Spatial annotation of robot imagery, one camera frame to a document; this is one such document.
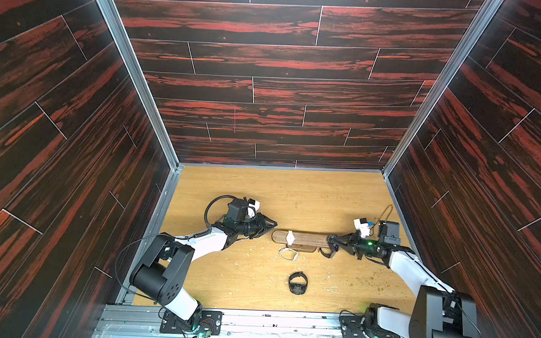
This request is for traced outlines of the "black watch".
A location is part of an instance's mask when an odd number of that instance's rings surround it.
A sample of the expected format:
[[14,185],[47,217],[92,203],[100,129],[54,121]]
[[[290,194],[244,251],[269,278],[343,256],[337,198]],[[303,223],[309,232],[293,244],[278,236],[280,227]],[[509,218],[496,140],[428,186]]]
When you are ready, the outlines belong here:
[[331,235],[326,238],[327,246],[324,248],[319,248],[319,252],[322,256],[324,256],[327,259],[332,259],[336,253],[339,251],[339,244],[337,241],[337,237],[335,235]]
[[288,276],[289,290],[293,295],[304,295],[308,289],[309,280],[305,273],[296,271]]

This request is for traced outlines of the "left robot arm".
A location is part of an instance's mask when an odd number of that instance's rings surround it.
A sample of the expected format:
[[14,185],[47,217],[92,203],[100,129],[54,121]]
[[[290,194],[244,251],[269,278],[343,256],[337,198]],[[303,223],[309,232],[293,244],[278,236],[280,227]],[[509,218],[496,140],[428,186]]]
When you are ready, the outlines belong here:
[[184,336],[201,333],[208,318],[202,316],[201,302],[185,290],[189,268],[206,255],[274,230],[277,222],[259,209],[260,202],[252,198],[227,194],[216,197],[204,212],[205,231],[181,237],[162,232],[154,237],[133,268],[130,285],[165,310],[165,325],[172,324]]

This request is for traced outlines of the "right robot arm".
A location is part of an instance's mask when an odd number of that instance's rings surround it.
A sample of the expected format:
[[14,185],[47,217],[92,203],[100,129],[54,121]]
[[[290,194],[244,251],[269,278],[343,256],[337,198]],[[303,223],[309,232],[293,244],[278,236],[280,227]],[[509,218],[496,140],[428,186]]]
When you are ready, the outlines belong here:
[[371,224],[355,221],[356,231],[326,238],[328,257],[340,250],[359,260],[381,264],[398,275],[415,297],[411,313],[371,303],[360,320],[366,338],[481,338],[473,298],[458,292],[425,266],[409,247],[401,244],[399,224],[378,223],[378,237],[370,237]]

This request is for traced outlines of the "dark wooden watch stand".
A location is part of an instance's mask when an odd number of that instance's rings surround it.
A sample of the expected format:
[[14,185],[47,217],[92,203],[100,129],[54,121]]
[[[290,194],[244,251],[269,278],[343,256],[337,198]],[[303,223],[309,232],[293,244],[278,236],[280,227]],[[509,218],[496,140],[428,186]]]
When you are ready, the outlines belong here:
[[271,239],[275,243],[284,244],[287,248],[292,248],[298,252],[315,253],[319,248],[327,246],[326,238],[328,234],[323,233],[310,233],[293,231],[296,241],[293,245],[288,246],[286,244],[286,235],[288,230],[276,230],[272,233]]

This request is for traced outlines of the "white watch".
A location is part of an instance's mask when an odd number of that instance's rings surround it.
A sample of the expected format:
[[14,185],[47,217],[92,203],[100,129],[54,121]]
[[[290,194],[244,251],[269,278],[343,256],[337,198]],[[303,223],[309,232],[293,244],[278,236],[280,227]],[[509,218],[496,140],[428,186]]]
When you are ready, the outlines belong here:
[[292,248],[283,247],[282,249],[279,249],[278,255],[282,260],[285,260],[287,262],[296,262],[299,256],[299,252],[293,250]]
[[287,235],[286,235],[286,244],[287,244],[288,246],[291,246],[291,245],[294,244],[295,241],[296,241],[296,237],[295,237],[293,231],[292,231],[292,230],[288,230],[288,231],[287,231]]

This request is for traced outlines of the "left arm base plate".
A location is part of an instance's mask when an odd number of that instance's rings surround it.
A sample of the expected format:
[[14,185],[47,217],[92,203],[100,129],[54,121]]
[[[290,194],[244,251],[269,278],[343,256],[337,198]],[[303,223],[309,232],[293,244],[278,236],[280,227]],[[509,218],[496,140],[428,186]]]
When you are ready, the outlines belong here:
[[223,323],[223,312],[217,310],[201,310],[184,320],[171,311],[162,315],[159,332],[166,335],[187,334],[208,338],[218,336]]

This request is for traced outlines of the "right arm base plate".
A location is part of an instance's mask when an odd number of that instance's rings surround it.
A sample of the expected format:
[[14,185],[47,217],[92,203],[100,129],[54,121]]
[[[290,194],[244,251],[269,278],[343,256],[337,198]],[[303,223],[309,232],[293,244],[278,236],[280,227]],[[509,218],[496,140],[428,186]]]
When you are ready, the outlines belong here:
[[339,314],[340,332],[343,338],[401,338],[388,330],[370,329],[365,318],[347,311]]

